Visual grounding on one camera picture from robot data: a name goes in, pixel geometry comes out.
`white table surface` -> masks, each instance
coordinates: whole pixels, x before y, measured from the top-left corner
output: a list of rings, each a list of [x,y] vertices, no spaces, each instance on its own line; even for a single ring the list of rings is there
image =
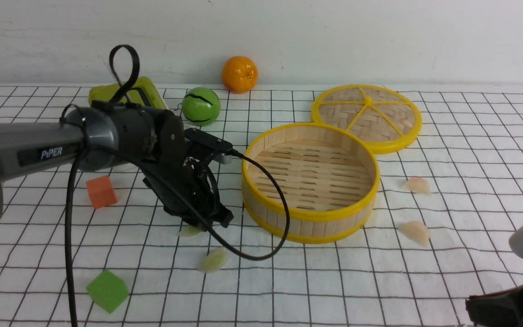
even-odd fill
[[[89,85],[0,85],[0,122],[56,122],[70,102],[87,104]],[[177,110],[195,85],[158,85]],[[523,225],[523,86],[386,85],[413,100],[424,125],[417,141],[378,156],[382,182],[373,218],[336,244],[287,242],[273,259],[231,255],[225,269],[195,266],[219,246],[209,234],[177,238],[142,174],[129,166],[79,174],[73,244],[81,326],[338,327],[470,324],[465,300],[523,284],[523,260],[508,238]],[[244,95],[213,86],[218,121],[203,130],[245,150],[261,132],[310,121],[325,86],[260,86]],[[0,218],[0,326],[67,326],[63,220],[69,166],[5,183]],[[215,167],[222,202],[235,219],[216,230],[243,251],[276,244],[242,207],[239,161]],[[85,181],[110,173],[118,203],[94,211]],[[427,178],[434,194],[400,189]],[[431,249],[395,226],[424,221]],[[131,296],[114,313],[93,305],[85,286],[102,269]]]

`yellow rim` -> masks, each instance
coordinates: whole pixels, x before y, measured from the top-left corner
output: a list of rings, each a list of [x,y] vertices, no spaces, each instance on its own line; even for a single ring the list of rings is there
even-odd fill
[[[340,219],[349,217],[351,215],[358,213],[358,211],[365,209],[367,207],[367,205],[369,205],[369,203],[371,203],[374,200],[374,198],[376,196],[376,192],[378,191],[378,188],[380,185],[380,172],[378,169],[378,162],[376,161],[376,158],[374,157],[374,154],[372,153],[370,148],[367,145],[365,145],[365,142],[361,141],[358,137],[356,137],[348,132],[345,132],[344,130],[341,130],[339,128],[334,128],[334,127],[326,125],[326,124],[314,124],[314,123],[294,123],[294,124],[287,124],[284,126],[279,126],[277,128],[268,130],[267,132],[263,133],[262,135],[258,136],[256,139],[254,139],[253,142],[249,145],[249,147],[245,151],[245,155],[247,157],[249,157],[249,153],[250,153],[251,149],[253,148],[253,146],[256,143],[258,143],[261,139],[266,137],[267,135],[274,133],[278,130],[292,128],[294,126],[311,126],[311,127],[326,128],[326,129],[330,129],[330,130],[333,130],[334,132],[344,134],[345,136],[350,137],[351,139],[353,139],[355,142],[362,145],[367,150],[367,153],[369,154],[369,158],[374,163],[376,176],[375,176],[374,185],[372,186],[369,193],[365,197],[363,197],[360,201],[354,203],[353,205],[350,205],[350,206],[348,206],[346,208],[342,208],[342,209],[336,209],[336,210],[332,210],[332,211],[320,211],[320,212],[307,211],[307,210],[301,210],[301,209],[296,209],[296,208],[288,208],[288,210],[290,212],[290,216],[292,218],[298,219],[300,221],[328,222],[328,221],[336,221],[336,220],[340,220]],[[245,180],[245,184],[247,185],[247,188],[249,188],[249,190],[251,191],[253,197],[255,197],[257,202],[261,203],[267,209],[270,209],[280,215],[285,215],[285,209],[284,209],[284,205],[282,205],[282,203],[279,203],[273,199],[270,199],[269,197],[267,197],[267,195],[263,194],[260,190],[258,190],[256,188],[256,186],[253,184],[253,181],[249,177],[249,174],[247,173],[246,163],[247,163],[247,161],[245,161],[245,160],[242,162],[241,173],[243,176],[243,180]]]
[[[272,227],[272,226],[268,225],[268,223],[262,221],[261,218],[259,218],[255,213],[253,213],[253,211],[251,211],[251,209],[249,209],[249,205],[247,205],[245,200],[243,201],[243,203],[245,204],[245,209],[247,210],[247,212],[249,213],[249,215],[251,216],[253,221],[255,221],[258,225],[260,225],[261,228],[264,228],[265,230],[267,230],[268,232],[270,232],[271,234],[273,234],[275,236],[278,236],[279,238],[284,236],[283,230],[279,230],[278,228]],[[365,217],[365,219],[363,219],[363,221],[361,221],[358,225],[356,225],[352,229],[347,230],[344,233],[327,236],[326,238],[310,238],[308,236],[299,236],[299,235],[294,235],[294,234],[288,234],[288,236],[286,237],[286,240],[292,241],[292,242],[297,242],[297,243],[304,243],[304,244],[325,244],[325,243],[337,242],[344,238],[347,238],[348,236],[356,233],[359,229],[361,229],[365,225],[365,223],[369,220],[371,213],[372,213],[372,209],[369,211],[369,213],[367,214],[367,217]]]
[[[390,89],[385,89],[384,87],[379,87],[379,86],[375,86],[375,85],[350,84],[350,85],[342,85],[342,86],[334,87],[333,89],[329,89],[328,91],[324,91],[314,101],[314,104],[312,105],[312,111],[311,111],[312,122],[314,122],[316,124],[322,124],[324,126],[330,126],[330,125],[324,123],[324,121],[322,120],[322,117],[320,116],[320,112],[318,110],[320,108],[320,105],[323,104],[322,100],[325,97],[327,97],[328,95],[330,95],[330,94],[332,94],[332,93],[334,93],[336,91],[340,91],[341,89],[359,89],[361,91],[361,93],[363,93],[363,95],[365,95],[365,92],[363,91],[363,88],[378,89],[379,91],[385,91],[386,93],[394,95],[395,97],[398,97],[399,99],[401,99],[401,100],[403,100],[405,102],[405,103],[402,103],[402,102],[394,102],[394,101],[383,101],[383,102],[371,103],[371,102],[366,101],[366,100],[365,100],[365,102],[357,102],[357,101],[328,102],[329,104],[332,103],[332,104],[358,104],[358,105],[363,105],[363,108],[360,110],[360,112],[357,113],[355,118],[349,124],[349,128],[350,128],[350,126],[354,125],[354,123],[357,121],[357,119],[361,116],[361,114],[368,107],[370,109],[374,109],[378,114],[380,114],[380,116],[384,120],[386,120],[386,122],[388,124],[390,124],[390,126],[399,133],[399,135],[401,135],[400,139],[395,139],[394,141],[387,141],[387,142],[368,142],[368,141],[363,141],[363,144],[366,147],[368,147],[368,149],[370,149],[374,154],[388,154],[388,153],[394,153],[396,151],[405,149],[406,147],[409,147],[409,145],[411,145],[411,143],[415,142],[415,139],[417,139],[417,137],[419,137],[419,133],[421,132],[421,128],[423,126],[423,117],[421,116],[421,112],[419,112],[419,109],[417,108],[417,106],[415,106],[415,104],[411,100],[407,99],[403,95],[401,95],[401,94],[399,94],[399,93],[397,93],[395,91],[392,91]],[[411,110],[413,110],[413,114],[415,115],[415,124],[413,124],[413,128],[407,134],[403,134],[403,133],[399,132],[399,130],[395,126],[395,124],[393,124],[390,121],[390,119],[385,114],[381,113],[378,109],[376,109],[375,106],[373,106],[373,105],[376,105],[376,104],[403,104],[403,105],[408,105],[411,108]]]

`green ball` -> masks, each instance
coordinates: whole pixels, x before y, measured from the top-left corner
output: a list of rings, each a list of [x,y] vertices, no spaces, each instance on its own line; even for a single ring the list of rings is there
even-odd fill
[[[197,126],[214,122],[221,107],[219,97],[206,87],[196,87],[189,91],[181,104],[185,118]]]

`orange cube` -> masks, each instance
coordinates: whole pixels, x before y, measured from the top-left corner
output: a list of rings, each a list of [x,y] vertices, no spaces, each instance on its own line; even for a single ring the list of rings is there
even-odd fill
[[[116,203],[116,194],[108,175],[86,182],[88,195],[94,209],[100,209]]]

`black cable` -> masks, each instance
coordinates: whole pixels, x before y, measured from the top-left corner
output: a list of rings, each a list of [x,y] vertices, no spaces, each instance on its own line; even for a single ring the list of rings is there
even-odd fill
[[[124,83],[124,85],[122,84],[122,82],[120,81],[120,78],[118,77],[118,74],[114,70],[114,55],[116,54],[116,52],[118,52],[118,50],[120,50],[122,48],[125,48],[126,50],[128,50],[128,53],[130,54],[130,57],[133,60],[133,70],[130,73],[129,79],[126,81],[126,83]],[[126,97],[126,100],[128,100],[130,103],[132,103],[130,97],[128,96],[128,92],[133,88],[134,84],[137,82],[138,75],[141,71],[141,60],[138,57],[137,51],[128,44],[117,45],[110,52],[109,62],[110,62],[110,72],[112,72],[112,75],[118,82],[118,85],[120,85],[120,88],[118,89],[118,91],[116,91],[116,93],[114,93],[114,96],[112,96],[112,99],[110,99],[109,102],[112,104],[115,104],[115,103],[118,103],[120,101],[120,99],[122,99],[122,97]]]
[[[217,213],[219,211],[219,203],[221,202],[221,196],[219,195],[219,185],[217,184],[217,181],[215,180],[215,175],[211,171],[211,168],[209,166],[204,165],[201,163],[201,166],[203,167],[203,170],[205,170],[205,174],[207,175],[207,178],[209,179],[209,183],[211,184],[211,190],[213,192],[213,213]]]
[[[66,280],[67,280],[67,286],[68,286],[68,304],[70,307],[71,327],[78,327],[78,318],[77,318],[76,304],[75,304],[73,263],[72,263],[72,255],[71,255],[71,221],[72,221],[72,207],[73,207],[73,198],[74,198],[74,189],[75,189],[75,177],[76,177],[76,173],[77,173],[79,166],[80,166],[81,162],[83,161],[83,159],[89,154],[90,151],[93,151],[94,149],[100,149],[101,151],[104,151],[106,153],[119,157],[120,159],[128,161],[129,163],[131,163],[141,169],[143,169],[143,166],[144,166],[144,164],[141,161],[138,161],[138,160],[135,160],[132,158],[127,158],[126,156],[118,153],[118,151],[111,149],[109,147],[104,147],[101,145],[89,146],[88,141],[85,141],[85,147],[83,147],[82,151],[79,151],[78,154],[76,155],[76,158],[71,167],[70,175],[68,178],[67,195],[66,195],[66,215],[64,218],[64,254],[66,256]],[[276,191],[278,191],[278,194],[280,195],[280,199],[282,200],[282,203],[284,205],[285,217],[286,217],[286,226],[284,228],[284,235],[282,236],[282,239],[280,240],[280,242],[278,243],[276,248],[274,248],[274,250],[272,252],[270,252],[269,254],[256,257],[256,256],[249,255],[249,254],[246,254],[246,253],[243,253],[243,252],[237,250],[236,248],[234,248],[233,246],[228,244],[227,241],[224,240],[217,232],[215,232],[215,230],[211,226],[208,225],[205,218],[202,217],[202,215],[195,209],[195,207],[193,207],[189,203],[189,201],[187,201],[187,199],[185,199],[175,188],[173,188],[169,184],[169,182],[167,182],[161,176],[154,174],[150,170],[143,169],[143,171],[145,173],[151,175],[152,178],[155,178],[161,184],[163,184],[179,200],[181,200],[187,206],[189,211],[191,211],[195,215],[195,217],[197,217],[199,219],[199,221],[201,221],[203,223],[203,225],[205,225],[205,228],[207,228],[207,231],[227,250],[230,250],[232,253],[238,255],[239,257],[242,257],[244,259],[249,259],[252,261],[262,261],[265,259],[269,259],[269,258],[273,257],[276,253],[278,253],[278,251],[284,245],[286,238],[288,237],[289,228],[290,228],[290,213],[289,213],[289,209],[288,209],[288,204],[286,203],[284,193],[282,192],[280,186],[278,185],[276,180],[273,178],[273,176],[263,166],[258,164],[253,159],[248,158],[245,155],[239,153],[238,151],[233,150],[231,154],[234,155],[235,157],[241,158],[242,160],[246,160],[246,161],[250,162],[251,164],[258,167],[264,174],[266,174],[266,176],[268,176],[268,178],[270,179],[272,184],[274,184],[274,187],[276,188]],[[216,197],[218,198],[218,195],[219,195],[218,186],[215,182],[215,178],[210,169],[209,169],[209,173],[211,174],[210,178],[212,178],[212,188],[217,189],[216,192],[214,191],[214,194],[217,194]]]
[[[75,178],[78,167],[82,160],[88,155],[89,148],[78,151],[74,164],[68,177],[66,194],[66,216],[64,217],[64,254],[66,256],[66,281],[68,286],[68,306],[70,308],[70,320],[72,327],[78,327],[78,316],[76,312],[76,298],[74,289],[74,272],[72,267],[72,206],[74,200]]]
[[[71,106],[73,106],[80,115],[80,118],[82,120],[81,125],[67,121],[66,113]],[[64,256],[66,261],[66,283],[68,286],[68,307],[70,309],[70,323],[72,327],[78,327],[78,315],[76,311],[76,299],[74,289],[74,270],[72,261],[72,207],[74,201],[74,184],[76,173],[78,172],[78,167],[80,166],[82,160],[89,153],[90,142],[86,131],[86,117],[84,116],[79,106],[73,104],[67,105],[62,111],[62,115],[60,116],[60,124],[70,124],[73,126],[77,126],[82,130],[83,134],[82,147],[76,154],[74,163],[72,164],[70,174],[68,176],[68,186],[66,192],[66,213],[64,217]]]
[[[104,152],[107,152],[120,159],[128,161],[131,164],[143,169],[143,163],[141,161],[132,159],[132,158],[127,158],[126,156],[121,155],[120,153],[118,153],[118,151],[116,151],[112,148],[104,147],[103,145],[93,145],[91,150],[94,150],[94,149],[100,149]],[[289,233],[289,229],[290,229],[290,212],[288,209],[288,204],[286,203],[286,199],[284,197],[284,193],[282,192],[282,189],[278,185],[278,182],[276,182],[276,180],[273,178],[273,176],[265,168],[263,168],[263,166],[258,164],[256,161],[253,161],[252,159],[245,157],[245,155],[242,155],[238,151],[232,150],[232,152],[230,154],[234,155],[235,157],[238,157],[238,158],[241,158],[243,160],[250,162],[252,165],[255,165],[256,167],[258,167],[264,174],[266,174],[266,176],[269,178],[269,180],[272,182],[272,184],[274,184],[276,191],[278,191],[278,194],[280,195],[282,204],[284,205],[285,216],[286,216],[286,226],[284,228],[284,235],[282,236],[282,239],[280,240],[280,242],[278,243],[276,248],[272,252],[270,252],[266,255],[262,255],[259,257],[256,257],[254,255],[249,255],[249,254],[246,254],[246,253],[243,253],[243,252],[237,250],[235,247],[228,244],[226,240],[224,240],[211,226],[208,225],[207,221],[199,213],[199,211],[197,211],[197,209],[195,209],[195,207],[193,207],[187,199],[185,199],[175,188],[173,188],[173,186],[167,180],[165,180],[161,176],[158,176],[157,174],[151,172],[150,170],[145,170],[145,169],[144,170],[145,170],[145,173],[151,175],[152,178],[155,178],[158,182],[160,182],[162,185],[164,185],[166,188],[168,188],[181,202],[183,202],[183,204],[189,209],[189,211],[191,211],[191,213],[195,217],[197,217],[197,219],[199,219],[199,221],[201,221],[203,223],[203,225],[205,225],[205,228],[207,228],[207,231],[227,250],[231,251],[232,253],[234,253],[235,255],[238,255],[241,258],[252,260],[252,261],[262,261],[265,259],[269,259],[269,258],[273,257],[276,253],[278,253],[280,248],[282,248],[282,246],[284,245],[284,242],[286,241],[286,238],[288,237],[288,233]]]

